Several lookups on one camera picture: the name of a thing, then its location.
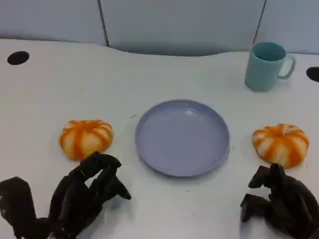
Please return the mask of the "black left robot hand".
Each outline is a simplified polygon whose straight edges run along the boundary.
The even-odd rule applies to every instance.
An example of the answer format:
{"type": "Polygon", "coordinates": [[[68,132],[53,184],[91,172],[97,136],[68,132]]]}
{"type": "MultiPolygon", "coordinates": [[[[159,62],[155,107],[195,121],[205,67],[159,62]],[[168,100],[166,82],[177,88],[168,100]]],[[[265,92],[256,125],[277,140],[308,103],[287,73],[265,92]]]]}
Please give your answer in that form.
{"type": "Polygon", "coordinates": [[[90,226],[115,196],[132,197],[116,176],[120,161],[108,154],[94,152],[84,159],[55,189],[49,210],[50,239],[74,239],[90,226]]]}

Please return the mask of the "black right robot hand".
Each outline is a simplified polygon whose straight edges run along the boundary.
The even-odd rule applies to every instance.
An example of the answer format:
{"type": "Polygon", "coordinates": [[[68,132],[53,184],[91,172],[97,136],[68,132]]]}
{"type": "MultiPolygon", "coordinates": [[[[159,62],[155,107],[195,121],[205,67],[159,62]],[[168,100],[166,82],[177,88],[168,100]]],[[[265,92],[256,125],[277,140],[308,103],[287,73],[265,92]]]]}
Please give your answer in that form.
{"type": "Polygon", "coordinates": [[[246,194],[240,204],[241,222],[262,217],[273,228],[294,239],[319,237],[319,204],[304,183],[285,173],[280,164],[259,166],[249,182],[251,189],[264,186],[271,190],[269,200],[246,194]]]}

